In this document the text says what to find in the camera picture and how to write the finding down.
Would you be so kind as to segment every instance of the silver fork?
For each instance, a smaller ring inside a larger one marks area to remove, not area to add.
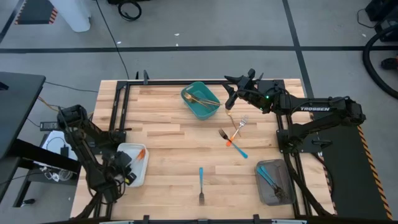
[[[238,133],[238,131],[247,123],[248,121],[248,116],[244,115],[244,117],[242,118],[241,122],[239,122],[239,128],[238,130],[235,131],[235,133],[232,135],[232,137],[229,139],[229,141],[226,142],[227,146],[231,146],[232,145],[232,141],[235,138],[235,135]]]

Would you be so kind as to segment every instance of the wooden table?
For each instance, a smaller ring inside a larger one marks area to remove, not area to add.
[[[304,97],[299,79],[284,81],[292,95]],[[99,88],[93,122],[102,130],[109,128],[116,82],[102,81]],[[151,220],[251,219],[254,214],[260,218],[293,218],[291,205],[270,207],[260,202],[254,175],[257,162],[282,159],[275,135],[275,114],[262,114],[245,101],[236,101],[234,120],[238,123],[245,114],[249,116],[242,136],[235,140],[249,156],[244,159],[235,148],[226,147],[218,134],[219,128],[228,135],[234,132],[224,108],[206,121],[197,120],[181,99],[183,87],[131,87],[125,128],[132,131],[127,132],[126,142],[145,144],[149,163],[144,185],[127,188],[113,206],[112,220],[142,220],[143,215],[150,215]],[[227,100],[221,85],[208,87],[221,102]],[[292,118],[294,123],[310,121],[308,113],[295,113]],[[333,213],[323,166],[310,154],[302,154],[301,158],[308,188]],[[199,206],[199,167],[204,168],[205,206]],[[303,213],[301,193],[297,192]],[[82,171],[71,217],[78,215],[90,198]]]

